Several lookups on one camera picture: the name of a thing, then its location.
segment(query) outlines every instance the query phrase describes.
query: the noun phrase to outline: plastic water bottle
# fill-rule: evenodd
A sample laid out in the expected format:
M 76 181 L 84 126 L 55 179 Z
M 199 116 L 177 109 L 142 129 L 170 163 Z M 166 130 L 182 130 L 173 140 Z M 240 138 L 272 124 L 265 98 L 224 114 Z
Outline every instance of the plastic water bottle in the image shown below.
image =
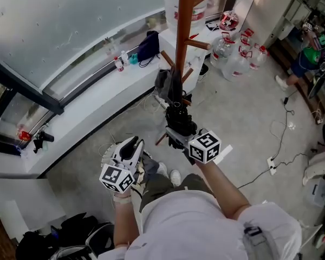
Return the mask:
M 124 50 L 121 52 L 121 59 L 124 62 L 124 66 L 127 67 L 130 65 L 129 56 Z
M 211 64 L 220 69 L 231 55 L 234 41 L 231 40 L 228 32 L 222 32 L 222 37 L 217 37 L 212 43 Z
M 251 49 L 253 52 L 252 58 L 249 59 L 249 67 L 251 69 L 257 70 L 260 66 L 262 66 L 269 56 L 269 52 L 265 48 L 265 46 L 259 46 L 259 44 L 255 43 L 254 47 Z
M 178 1 L 179 0 L 164 0 L 166 11 L 166 23 L 168 28 L 175 34 L 177 34 Z M 189 36 L 198 34 L 203 29 L 203 27 L 205 27 L 206 8 L 207 0 L 202 1 L 200 4 L 196 5 L 193 8 Z
M 254 31 L 250 28 L 247 28 L 244 31 L 236 33 L 233 36 L 233 40 L 236 44 L 239 43 L 239 45 L 242 46 L 241 41 L 242 41 L 242 39 L 245 39 L 246 40 L 245 42 L 247 44 L 249 44 L 250 47 L 252 47 L 254 45 L 253 35 L 254 35 Z
M 233 52 L 229 57 L 229 60 L 222 68 L 222 73 L 225 79 L 229 81 L 236 81 L 242 74 L 248 72 L 249 62 L 248 57 L 252 56 L 252 51 L 242 49 L 242 46 L 238 48 L 237 52 Z
M 124 70 L 123 64 L 121 63 L 121 60 L 118 60 L 118 57 L 114 57 L 114 64 L 118 71 L 122 72 Z

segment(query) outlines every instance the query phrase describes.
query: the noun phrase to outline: coat rack pole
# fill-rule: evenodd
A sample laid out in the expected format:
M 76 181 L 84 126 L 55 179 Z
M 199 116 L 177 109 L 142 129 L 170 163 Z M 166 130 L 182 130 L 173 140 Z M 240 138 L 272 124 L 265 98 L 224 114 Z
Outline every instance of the coat rack pole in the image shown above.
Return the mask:
M 194 0 L 179 0 L 178 3 L 178 25 L 177 25 L 177 46 L 175 51 L 175 67 L 183 76 L 185 55 L 189 39 L 191 16 L 193 13 Z

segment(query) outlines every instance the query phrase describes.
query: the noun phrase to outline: black cable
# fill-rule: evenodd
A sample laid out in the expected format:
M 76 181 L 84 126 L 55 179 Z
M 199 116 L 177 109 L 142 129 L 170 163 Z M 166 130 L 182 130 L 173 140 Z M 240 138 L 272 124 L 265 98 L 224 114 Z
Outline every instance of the black cable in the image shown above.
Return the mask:
M 244 185 L 238 187 L 238 189 L 240 189 L 240 188 L 242 188 L 242 187 L 244 187 L 244 186 L 246 186 L 246 185 L 252 184 L 256 179 L 258 179 L 261 175 L 263 175 L 263 174 L 264 174 L 265 172 L 267 172 L 267 171 L 270 171 L 270 169 L 263 171 L 263 172 L 260 173 L 260 174 L 259 174 L 259 175 L 258 175 L 258 176 L 253 180 L 253 181 L 248 182 L 248 183 L 246 183 L 246 184 L 244 184 Z
M 284 133 L 285 131 L 287 130 L 287 126 L 288 126 L 288 113 L 290 113 L 291 115 L 295 115 L 295 111 L 294 110 L 287 110 L 287 108 L 285 107 L 285 105 L 287 104 L 288 100 L 287 98 L 285 98 L 284 100 L 284 109 L 285 109 L 285 128 L 283 130 L 283 134 L 282 134 L 282 137 L 281 137 L 281 141 L 279 143 L 279 149 L 277 151 L 277 153 L 275 154 L 275 156 L 272 158 L 272 161 L 274 159 L 277 158 L 277 156 L 279 155 L 280 151 L 281 151 L 281 148 L 282 148 L 282 142 L 283 142 L 283 136 L 284 136 Z
M 292 161 L 290 161 L 290 162 L 280 162 L 280 163 L 276 166 L 276 168 L 278 168 L 278 166 L 281 165 L 281 164 L 284 164 L 285 166 L 291 164 L 293 161 L 295 161 L 296 157 L 299 156 L 299 155 L 304 155 L 304 156 L 306 156 L 306 157 L 308 158 L 308 155 L 306 155 L 306 154 L 304 154 L 304 153 L 299 153 L 299 154 L 296 154 L 296 155 L 294 156 L 294 158 L 292 159 Z
M 151 61 L 153 61 L 153 59 L 155 58 L 155 56 L 159 58 L 158 55 L 154 55 L 153 57 L 150 58 L 150 60 L 149 60 L 147 63 L 142 63 L 143 61 L 141 61 L 141 62 L 139 63 L 139 66 L 140 66 L 140 67 L 146 67 L 147 65 L 149 65 L 149 64 L 151 63 Z
M 294 158 L 293 158 L 292 161 L 290 161 L 290 162 L 280 162 L 280 163 L 276 166 L 276 168 L 278 168 L 278 166 L 281 165 L 281 164 L 284 164 L 285 166 L 291 164 L 292 162 L 295 161 L 296 157 L 299 156 L 299 155 L 304 155 L 304 156 L 308 157 L 308 156 L 307 156 L 306 154 L 304 154 L 304 153 L 299 153 L 299 154 L 297 154 L 297 155 L 294 156 Z M 248 183 L 242 185 L 241 187 L 238 187 L 238 189 L 240 189 L 240 188 L 242 188 L 242 187 L 244 187 L 244 186 L 246 186 L 246 185 L 252 184 L 256 179 L 258 179 L 261 175 L 263 175 L 265 172 L 267 172 L 267 171 L 269 171 L 269 170 L 270 170 L 270 169 L 263 171 L 263 172 L 260 173 L 260 174 L 259 174 L 259 175 L 258 175 L 258 176 L 253 180 L 253 181 L 248 182 Z
M 134 192 L 138 193 L 138 195 L 139 195 L 140 198 L 142 199 L 142 195 L 141 195 L 141 193 L 140 193 L 138 190 L 136 190 L 136 189 L 133 188 L 133 187 L 131 187 L 131 190 L 133 190 Z
M 297 90 L 295 90 L 292 94 L 290 94 L 289 96 L 288 96 L 288 98 L 289 97 L 291 97 L 294 93 L 296 93 L 298 91 L 298 89 Z

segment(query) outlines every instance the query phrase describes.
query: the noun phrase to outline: wristband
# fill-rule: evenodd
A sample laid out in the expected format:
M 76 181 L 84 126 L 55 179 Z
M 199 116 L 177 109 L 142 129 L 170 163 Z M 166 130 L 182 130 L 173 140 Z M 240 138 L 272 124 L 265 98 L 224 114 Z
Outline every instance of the wristband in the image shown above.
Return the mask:
M 128 197 L 116 197 L 115 195 L 113 196 L 113 201 L 120 203 L 120 204 L 128 204 L 131 202 L 131 196 Z

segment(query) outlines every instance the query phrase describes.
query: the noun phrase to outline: chair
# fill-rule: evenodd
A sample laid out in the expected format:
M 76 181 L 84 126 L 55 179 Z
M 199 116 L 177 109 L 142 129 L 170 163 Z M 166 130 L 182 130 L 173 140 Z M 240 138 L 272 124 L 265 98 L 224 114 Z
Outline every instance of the chair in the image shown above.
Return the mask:
M 100 254 L 114 249 L 114 225 L 107 223 L 92 233 L 86 240 L 86 245 L 97 258 Z

